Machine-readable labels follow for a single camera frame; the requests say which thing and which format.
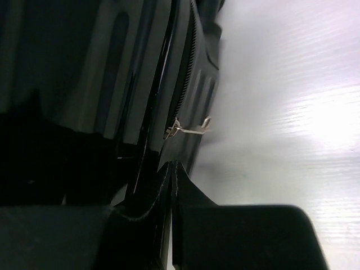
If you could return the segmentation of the black suitcase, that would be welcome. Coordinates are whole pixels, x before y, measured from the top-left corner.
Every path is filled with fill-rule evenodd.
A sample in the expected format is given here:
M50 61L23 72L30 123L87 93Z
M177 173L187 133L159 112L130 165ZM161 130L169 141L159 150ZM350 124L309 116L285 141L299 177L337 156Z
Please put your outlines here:
M2 1L1 205L109 204L190 173L223 1Z

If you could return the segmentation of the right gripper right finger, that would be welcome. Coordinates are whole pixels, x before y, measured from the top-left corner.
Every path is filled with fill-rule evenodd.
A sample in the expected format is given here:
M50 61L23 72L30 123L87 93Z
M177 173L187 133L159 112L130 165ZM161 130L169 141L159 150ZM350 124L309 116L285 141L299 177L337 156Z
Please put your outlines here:
M327 269L312 223L294 205L218 205L172 168L176 269Z

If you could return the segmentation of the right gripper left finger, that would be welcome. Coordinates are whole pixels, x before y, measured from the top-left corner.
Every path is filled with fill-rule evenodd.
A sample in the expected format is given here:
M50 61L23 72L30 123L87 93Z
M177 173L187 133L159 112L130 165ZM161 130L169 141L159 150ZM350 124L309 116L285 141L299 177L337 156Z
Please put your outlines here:
M165 269L172 164L117 206L1 208L2 269Z

